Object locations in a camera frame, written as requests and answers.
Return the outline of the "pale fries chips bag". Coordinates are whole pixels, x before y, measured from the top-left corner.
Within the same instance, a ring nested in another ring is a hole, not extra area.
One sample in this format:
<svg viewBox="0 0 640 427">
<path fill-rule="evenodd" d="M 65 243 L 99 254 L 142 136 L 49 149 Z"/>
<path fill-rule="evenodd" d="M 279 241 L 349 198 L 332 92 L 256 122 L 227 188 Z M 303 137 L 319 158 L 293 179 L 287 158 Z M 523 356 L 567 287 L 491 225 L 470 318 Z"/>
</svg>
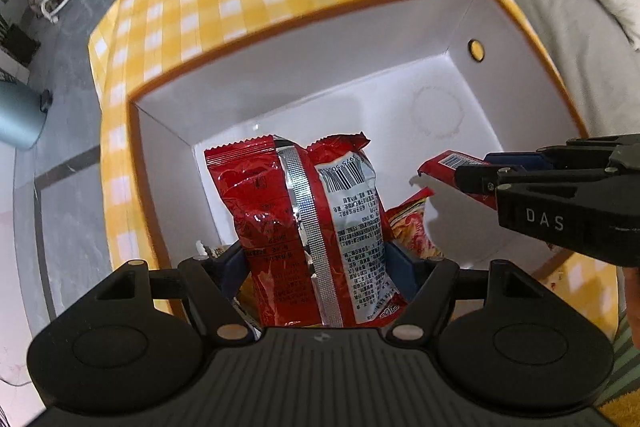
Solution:
<svg viewBox="0 0 640 427">
<path fill-rule="evenodd" d="M 258 339 L 262 335 L 262 326 L 239 300 L 241 288 L 250 277 L 250 265 L 240 243 L 209 247 L 202 241 L 197 241 L 195 249 L 194 259 L 201 262 L 209 277 L 220 290 L 221 295 L 231 303 L 231 306 L 246 323 L 248 330 Z"/>
</svg>

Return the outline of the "orange cardboard box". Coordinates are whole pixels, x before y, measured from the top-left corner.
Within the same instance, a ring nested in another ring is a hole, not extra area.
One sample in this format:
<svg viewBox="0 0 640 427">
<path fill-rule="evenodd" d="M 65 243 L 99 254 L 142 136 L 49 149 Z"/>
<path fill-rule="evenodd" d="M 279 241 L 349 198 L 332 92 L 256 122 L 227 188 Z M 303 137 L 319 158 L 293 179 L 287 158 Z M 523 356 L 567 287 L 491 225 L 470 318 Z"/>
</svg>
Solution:
<svg viewBox="0 0 640 427">
<path fill-rule="evenodd" d="M 445 150 L 480 158 L 586 132 L 497 0 L 367 0 L 299 17 L 168 72 L 130 114 L 153 268 L 235 241 L 205 164 L 218 145 L 361 133 L 392 208 L 428 185 L 419 167 Z"/>
</svg>

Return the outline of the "red Mimi shrimp sticks bag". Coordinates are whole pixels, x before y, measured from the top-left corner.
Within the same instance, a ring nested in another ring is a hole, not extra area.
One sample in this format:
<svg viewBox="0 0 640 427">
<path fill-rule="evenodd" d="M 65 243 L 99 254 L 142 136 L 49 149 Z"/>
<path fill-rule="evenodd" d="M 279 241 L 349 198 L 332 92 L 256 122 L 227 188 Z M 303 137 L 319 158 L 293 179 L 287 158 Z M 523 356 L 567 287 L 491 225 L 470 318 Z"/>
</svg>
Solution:
<svg viewBox="0 0 640 427">
<path fill-rule="evenodd" d="M 386 211 L 394 239 L 421 259 L 442 257 L 425 228 L 425 205 L 433 195 L 429 187 L 421 188 L 402 204 Z"/>
</svg>

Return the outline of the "grey sofa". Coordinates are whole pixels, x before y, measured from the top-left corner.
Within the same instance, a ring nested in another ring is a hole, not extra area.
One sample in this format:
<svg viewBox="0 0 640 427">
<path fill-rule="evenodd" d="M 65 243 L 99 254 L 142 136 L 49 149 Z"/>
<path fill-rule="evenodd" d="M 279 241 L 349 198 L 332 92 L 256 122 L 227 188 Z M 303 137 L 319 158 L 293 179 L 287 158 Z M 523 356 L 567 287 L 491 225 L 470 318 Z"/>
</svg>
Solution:
<svg viewBox="0 0 640 427">
<path fill-rule="evenodd" d="M 598 0 L 514 0 L 591 135 L 639 131 L 639 53 Z"/>
</svg>

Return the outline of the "grey metal trash bin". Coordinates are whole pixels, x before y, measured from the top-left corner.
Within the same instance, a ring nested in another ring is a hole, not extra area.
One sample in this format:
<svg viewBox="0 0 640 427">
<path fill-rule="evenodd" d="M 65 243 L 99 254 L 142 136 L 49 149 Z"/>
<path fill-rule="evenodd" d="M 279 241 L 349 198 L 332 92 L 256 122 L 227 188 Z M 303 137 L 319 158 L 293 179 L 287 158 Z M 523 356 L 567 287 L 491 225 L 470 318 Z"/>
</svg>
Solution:
<svg viewBox="0 0 640 427">
<path fill-rule="evenodd" d="M 2 81 L 1 141 L 17 150 L 30 150 L 40 138 L 52 102 L 50 90 L 36 92 L 21 81 Z"/>
</svg>

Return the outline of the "large red snack bag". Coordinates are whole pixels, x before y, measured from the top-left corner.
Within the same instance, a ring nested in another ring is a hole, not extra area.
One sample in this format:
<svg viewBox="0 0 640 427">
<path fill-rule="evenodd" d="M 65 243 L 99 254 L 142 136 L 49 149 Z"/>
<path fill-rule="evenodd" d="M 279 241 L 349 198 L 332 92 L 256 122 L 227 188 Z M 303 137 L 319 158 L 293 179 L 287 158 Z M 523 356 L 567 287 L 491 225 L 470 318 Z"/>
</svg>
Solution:
<svg viewBox="0 0 640 427">
<path fill-rule="evenodd" d="M 260 324 L 383 327 L 407 306 L 386 270 L 390 225 L 363 133 L 307 146 L 263 135 L 205 164 L 246 254 Z"/>
</svg>

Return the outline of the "small red packet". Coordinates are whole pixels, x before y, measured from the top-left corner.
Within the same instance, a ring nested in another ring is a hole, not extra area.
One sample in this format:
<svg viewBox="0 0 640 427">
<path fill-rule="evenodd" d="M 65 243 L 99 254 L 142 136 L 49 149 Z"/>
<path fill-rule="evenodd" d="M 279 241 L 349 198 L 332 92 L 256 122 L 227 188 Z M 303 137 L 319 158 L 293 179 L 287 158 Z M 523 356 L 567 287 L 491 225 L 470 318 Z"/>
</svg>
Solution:
<svg viewBox="0 0 640 427">
<path fill-rule="evenodd" d="M 427 159 L 418 173 L 455 188 L 477 202 L 496 210 L 495 187 L 498 167 L 468 154 L 445 150 Z"/>
</svg>

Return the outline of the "yellow checkered tablecloth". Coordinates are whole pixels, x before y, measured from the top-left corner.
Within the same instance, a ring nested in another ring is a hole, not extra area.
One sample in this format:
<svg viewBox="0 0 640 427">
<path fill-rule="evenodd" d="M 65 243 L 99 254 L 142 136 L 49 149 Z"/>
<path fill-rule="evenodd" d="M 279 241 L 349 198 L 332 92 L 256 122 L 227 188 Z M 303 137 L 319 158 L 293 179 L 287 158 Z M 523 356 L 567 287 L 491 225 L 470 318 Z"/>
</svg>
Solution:
<svg viewBox="0 0 640 427">
<path fill-rule="evenodd" d="M 367 0 L 116 0 L 89 41 L 102 110 L 101 174 L 108 250 L 113 265 L 144 261 L 152 249 L 134 163 L 130 106 L 150 83 L 201 56 L 233 46 L 296 18 Z M 562 80 L 524 12 L 497 0 Z M 484 269 L 508 259 L 543 281 L 606 335 L 618 322 L 616 271 L 611 265 L 500 228 L 495 210 L 425 176 L 434 195 L 425 228 L 442 257 Z"/>
</svg>

